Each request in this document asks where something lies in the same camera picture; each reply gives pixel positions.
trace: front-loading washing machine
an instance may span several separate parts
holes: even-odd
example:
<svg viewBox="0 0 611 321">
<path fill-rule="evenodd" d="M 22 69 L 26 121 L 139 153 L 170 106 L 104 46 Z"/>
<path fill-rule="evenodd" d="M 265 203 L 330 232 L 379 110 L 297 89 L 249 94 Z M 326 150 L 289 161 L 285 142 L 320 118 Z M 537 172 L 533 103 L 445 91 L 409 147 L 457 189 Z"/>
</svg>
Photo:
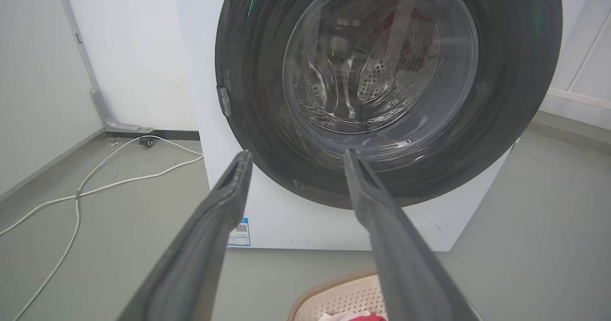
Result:
<svg viewBox="0 0 611 321">
<path fill-rule="evenodd" d="M 242 148 L 256 164 L 232 247 L 370 249 L 350 210 L 351 148 L 449 251 L 563 37 L 563 0 L 176 2 L 208 179 Z"/>
</svg>

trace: white cable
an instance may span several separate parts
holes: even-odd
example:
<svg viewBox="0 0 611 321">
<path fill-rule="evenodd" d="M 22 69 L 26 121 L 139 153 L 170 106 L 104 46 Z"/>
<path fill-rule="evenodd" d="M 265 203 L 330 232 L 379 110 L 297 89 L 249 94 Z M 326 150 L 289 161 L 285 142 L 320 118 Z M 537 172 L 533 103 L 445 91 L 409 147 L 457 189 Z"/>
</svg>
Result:
<svg viewBox="0 0 611 321">
<path fill-rule="evenodd" d="M 96 171 L 98 171 L 98 169 L 100 169 L 100 167 L 102 165 L 104 165 L 104 163 L 109 160 L 109 158 L 111 158 L 111 156 L 113 156 L 116 152 L 120 151 L 120 149 L 122 149 L 123 147 L 125 147 L 126 145 L 134 142 L 135 140 L 138 140 L 139 138 L 143 138 L 143 137 L 150 137 L 150 138 L 156 138 L 162 141 L 166 141 L 167 143 L 170 143 L 172 145 L 176 145 L 177 147 L 180 147 L 182 149 L 185 149 L 185 151 L 191 152 L 193 154 L 197 154 L 200 155 L 199 158 L 196 158 L 194 160 L 190 160 L 188 162 L 183 162 L 180 163 L 178 165 L 175 165 L 173 167 L 170 167 L 168 169 L 166 169 L 165 171 L 161 172 L 161 173 L 157 173 L 155 175 L 149 175 L 149 176 L 142 176 L 142 177 L 136 177 L 136 178 L 130 178 L 130 179 L 126 179 L 126 180 L 122 180 L 120 182 L 116 182 L 113 184 L 109 184 L 107 186 L 102 186 L 99 188 L 96 188 L 94 190 L 85 192 L 85 193 L 81 193 L 81 190 L 83 190 L 83 186 L 85 186 L 85 183 L 87 182 L 87 180 L 89 180 L 89 178 L 91 178 L 91 176 L 94 175 L 94 173 Z M 85 179 L 83 180 L 83 182 L 80 184 L 80 186 L 78 187 L 78 190 L 76 191 L 76 195 L 74 196 L 69 196 L 69 197 L 63 197 L 63 198 L 58 198 L 58 199 L 54 199 L 52 201 L 48 201 L 48 202 L 44 202 L 43 204 L 40 204 L 39 206 L 37 206 L 36 208 L 34 208 L 32 211 L 30 211 L 29 213 L 27 213 L 24 217 L 22 217 L 21 219 L 19 219 L 19 221 L 15 222 L 13 225 L 11 225 L 10 227 L 8 227 L 7 229 L 3 230 L 2 232 L 0 232 L 0 236 L 3 236 L 4 234 L 6 234 L 7 232 L 11 231 L 13 228 L 17 227 L 18 225 L 20 225 L 23 221 L 25 221 L 26 219 L 28 219 L 28 217 L 32 216 L 33 214 L 35 214 L 36 212 L 38 212 L 40 209 L 44 208 L 45 206 L 50 206 L 51 204 L 57 203 L 57 202 L 61 202 L 61 201 L 68 201 L 69 199 L 75 198 L 76 201 L 74 202 L 74 208 L 76 209 L 76 226 L 74 227 L 74 233 L 72 234 L 72 238 L 70 238 L 70 241 L 68 242 L 68 246 L 66 247 L 66 250 L 63 252 L 63 255 L 61 258 L 59 258 L 59 262 L 57 262 L 57 265 L 55 265 L 55 267 L 53 268 L 53 271 L 51 271 L 51 273 L 49 274 L 49 276 L 44 280 L 44 282 L 42 283 L 42 285 L 40 286 L 40 288 L 36 291 L 36 293 L 34 293 L 34 295 L 32 296 L 32 298 L 28 301 L 28 303 L 26 303 L 25 306 L 23 306 L 23 308 L 21 309 L 21 311 L 17 314 L 17 316 L 15 316 L 15 318 L 13 319 L 13 321 L 17 321 L 24 312 L 26 312 L 26 310 L 28 310 L 29 306 L 31 306 L 31 304 L 34 302 L 34 300 L 38 297 L 38 295 L 40 295 L 40 292 L 44 289 L 44 287 L 46 286 L 46 284 L 49 282 L 49 280 L 51 280 L 51 278 L 53 277 L 53 275 L 55 275 L 55 273 L 57 272 L 57 270 L 59 269 L 59 267 L 61 266 L 61 264 L 63 263 L 63 260 L 66 258 L 66 256 L 68 256 L 68 252 L 70 252 L 70 248 L 72 247 L 72 244 L 74 243 L 74 239 L 76 238 L 76 233 L 78 232 L 78 228 L 81 225 L 81 212 L 79 210 L 79 197 L 83 197 L 86 195 L 91 195 L 92 193 L 96 193 L 98 191 L 101 190 L 105 190 L 107 188 L 111 188 L 114 186 L 119 186 L 120 184 L 125 184 L 128 182 L 134 182 L 136 180 L 142 180 L 142 179 L 146 179 L 146 178 L 155 178 L 155 177 L 159 177 L 161 175 L 165 175 L 166 173 L 168 173 L 169 171 L 172 171 L 173 169 L 177 169 L 178 167 L 181 166 L 185 166 L 185 165 L 189 165 L 190 163 L 194 163 L 197 160 L 200 160 L 201 158 L 203 158 L 203 155 L 201 155 L 201 153 L 198 153 L 196 151 L 192 151 L 188 148 L 182 147 L 181 145 L 174 143 L 172 141 L 168 141 L 164 138 L 160 138 L 159 136 L 154 136 L 154 135 L 145 135 L 145 136 L 140 136 L 138 138 L 135 138 L 133 140 L 128 141 L 127 143 L 125 143 L 124 145 L 122 145 L 121 147 L 117 148 L 116 151 L 114 151 L 111 155 L 107 156 L 104 160 L 102 160 L 102 162 L 96 166 L 96 168 L 94 168 L 93 171 L 91 171 L 91 173 L 89 173 L 89 175 L 87 175 L 87 177 L 85 177 Z"/>
</svg>

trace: caster wheel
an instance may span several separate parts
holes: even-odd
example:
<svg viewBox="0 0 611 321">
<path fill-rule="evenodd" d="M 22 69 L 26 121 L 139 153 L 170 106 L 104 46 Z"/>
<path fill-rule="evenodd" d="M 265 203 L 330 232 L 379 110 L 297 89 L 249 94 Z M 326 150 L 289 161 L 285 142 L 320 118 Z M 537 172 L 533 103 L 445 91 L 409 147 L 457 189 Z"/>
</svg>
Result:
<svg viewBox="0 0 611 321">
<path fill-rule="evenodd" d="M 153 141 L 153 138 L 144 137 L 140 138 L 139 143 L 140 145 L 145 145 L 146 147 L 152 147 L 155 142 Z"/>
</svg>

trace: laundry basket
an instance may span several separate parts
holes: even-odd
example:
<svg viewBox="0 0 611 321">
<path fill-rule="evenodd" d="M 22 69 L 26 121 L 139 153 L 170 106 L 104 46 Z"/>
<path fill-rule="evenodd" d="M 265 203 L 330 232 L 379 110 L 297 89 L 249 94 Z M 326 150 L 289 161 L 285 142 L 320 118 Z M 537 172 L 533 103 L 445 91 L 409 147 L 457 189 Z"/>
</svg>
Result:
<svg viewBox="0 0 611 321">
<path fill-rule="evenodd" d="M 304 293 L 288 321 L 317 321 L 323 314 L 370 311 L 386 318 L 382 288 L 375 270 L 345 276 Z"/>
</svg>

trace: label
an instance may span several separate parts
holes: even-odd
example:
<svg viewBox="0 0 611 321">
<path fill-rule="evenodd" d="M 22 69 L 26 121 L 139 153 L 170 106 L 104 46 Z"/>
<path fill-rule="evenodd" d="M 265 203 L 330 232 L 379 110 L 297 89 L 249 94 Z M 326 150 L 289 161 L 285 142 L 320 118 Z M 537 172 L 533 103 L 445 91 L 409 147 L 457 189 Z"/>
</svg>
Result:
<svg viewBox="0 0 611 321">
<path fill-rule="evenodd" d="M 249 233 L 248 219 L 243 218 L 242 222 L 229 233 L 227 246 L 251 246 L 251 234 Z"/>
</svg>

